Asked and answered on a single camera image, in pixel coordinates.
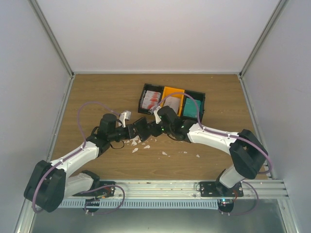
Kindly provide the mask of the black leather card holder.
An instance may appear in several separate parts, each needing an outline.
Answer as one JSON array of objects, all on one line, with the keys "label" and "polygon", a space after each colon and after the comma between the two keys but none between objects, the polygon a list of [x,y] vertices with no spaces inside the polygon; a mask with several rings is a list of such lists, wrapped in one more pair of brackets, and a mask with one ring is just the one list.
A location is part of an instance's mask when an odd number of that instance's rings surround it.
[{"label": "black leather card holder", "polygon": [[142,142],[146,141],[151,136],[146,117],[141,117],[140,119],[135,121],[133,125],[136,129],[137,135]]}]

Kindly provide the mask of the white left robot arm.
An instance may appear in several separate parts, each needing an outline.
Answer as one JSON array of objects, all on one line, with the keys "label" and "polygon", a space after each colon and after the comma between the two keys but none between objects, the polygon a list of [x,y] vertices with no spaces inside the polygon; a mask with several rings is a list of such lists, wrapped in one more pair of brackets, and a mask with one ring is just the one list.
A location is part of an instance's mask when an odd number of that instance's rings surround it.
[{"label": "white left robot arm", "polygon": [[64,198],[87,193],[95,196],[100,191],[98,177],[84,171],[72,176],[84,164],[92,161],[109,148],[112,142],[120,142],[139,136],[143,141],[148,138],[148,123],[142,117],[132,124],[126,124],[126,113],[119,117],[114,114],[103,115],[100,124],[95,127],[82,145],[65,156],[46,162],[39,161],[31,174],[26,189],[25,199],[32,202],[35,213],[52,212],[57,209]]}]

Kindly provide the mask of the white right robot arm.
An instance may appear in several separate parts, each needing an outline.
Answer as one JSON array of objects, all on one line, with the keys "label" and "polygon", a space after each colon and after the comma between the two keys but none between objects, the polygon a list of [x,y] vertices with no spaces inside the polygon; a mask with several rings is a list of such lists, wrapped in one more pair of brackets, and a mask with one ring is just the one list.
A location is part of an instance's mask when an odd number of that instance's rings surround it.
[{"label": "white right robot arm", "polygon": [[152,136],[165,133],[175,140],[206,145],[230,155],[233,164],[215,181],[219,196],[227,196],[244,179],[256,178],[268,158],[268,152],[249,130],[236,133],[209,128],[199,121],[181,119],[168,106],[157,107],[154,116],[155,120],[147,124]]}]

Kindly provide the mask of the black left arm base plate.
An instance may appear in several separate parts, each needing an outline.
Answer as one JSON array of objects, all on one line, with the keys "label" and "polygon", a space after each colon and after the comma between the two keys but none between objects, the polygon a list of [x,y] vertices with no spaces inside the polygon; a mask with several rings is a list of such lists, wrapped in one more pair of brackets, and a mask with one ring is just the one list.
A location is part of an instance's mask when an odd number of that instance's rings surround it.
[{"label": "black left arm base plate", "polygon": [[[116,184],[116,183],[114,181],[99,181],[99,182],[96,182],[95,184],[93,184],[90,189],[93,190],[93,189],[99,188],[101,186],[112,185],[112,184]],[[73,196],[74,197],[99,197],[99,196],[110,197],[113,195],[113,194],[111,194],[111,192],[112,192],[111,188],[112,187],[106,187],[106,188],[102,188],[100,190],[92,191],[89,193],[77,193]]]}]

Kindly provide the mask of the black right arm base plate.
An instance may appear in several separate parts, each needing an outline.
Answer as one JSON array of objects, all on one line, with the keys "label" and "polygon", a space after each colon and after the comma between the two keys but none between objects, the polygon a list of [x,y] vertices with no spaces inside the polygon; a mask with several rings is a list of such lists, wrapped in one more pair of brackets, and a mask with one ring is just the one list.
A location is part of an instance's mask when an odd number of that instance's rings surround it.
[{"label": "black right arm base plate", "polygon": [[243,188],[241,183],[236,183],[232,188],[227,188],[220,182],[199,182],[197,189],[201,197],[243,197]]}]

